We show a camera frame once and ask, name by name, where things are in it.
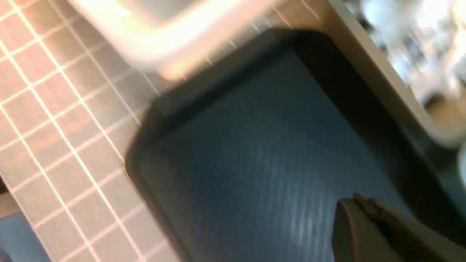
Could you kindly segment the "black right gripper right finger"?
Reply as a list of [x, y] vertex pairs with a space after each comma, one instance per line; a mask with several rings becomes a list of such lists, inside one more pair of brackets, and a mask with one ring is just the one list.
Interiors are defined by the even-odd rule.
[[426, 225], [374, 199], [353, 199], [378, 226], [403, 262], [464, 262], [465, 248]]

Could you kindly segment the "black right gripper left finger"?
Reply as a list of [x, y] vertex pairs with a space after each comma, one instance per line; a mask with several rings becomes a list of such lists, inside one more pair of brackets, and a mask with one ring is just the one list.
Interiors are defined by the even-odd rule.
[[332, 250], [335, 262], [401, 261], [376, 222], [352, 199], [337, 202]]

